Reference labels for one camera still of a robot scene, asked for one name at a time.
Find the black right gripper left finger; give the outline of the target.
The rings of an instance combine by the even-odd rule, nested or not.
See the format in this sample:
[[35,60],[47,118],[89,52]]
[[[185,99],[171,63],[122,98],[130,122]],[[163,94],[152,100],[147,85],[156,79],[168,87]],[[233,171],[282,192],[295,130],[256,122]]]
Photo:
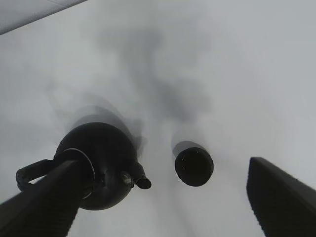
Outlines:
[[76,161],[66,161],[47,176],[0,205],[2,237],[65,237],[81,202]]

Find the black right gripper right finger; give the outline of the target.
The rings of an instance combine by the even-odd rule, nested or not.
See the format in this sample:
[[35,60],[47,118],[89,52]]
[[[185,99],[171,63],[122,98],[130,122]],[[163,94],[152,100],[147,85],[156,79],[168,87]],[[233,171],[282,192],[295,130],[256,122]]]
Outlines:
[[316,191],[264,158],[251,158],[246,191],[267,237],[314,237]]

